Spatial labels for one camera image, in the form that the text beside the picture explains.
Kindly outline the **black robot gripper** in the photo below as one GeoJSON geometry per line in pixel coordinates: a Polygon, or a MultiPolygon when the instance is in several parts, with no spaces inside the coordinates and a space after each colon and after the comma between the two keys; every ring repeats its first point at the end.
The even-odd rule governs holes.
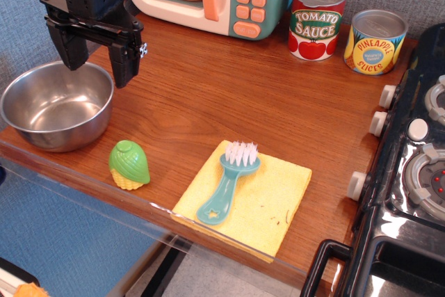
{"type": "Polygon", "coordinates": [[[47,9],[49,34],[71,71],[88,60],[87,41],[108,47],[115,86],[124,88],[138,75],[147,53],[143,24],[126,8],[127,0],[40,0],[47,9]]]}

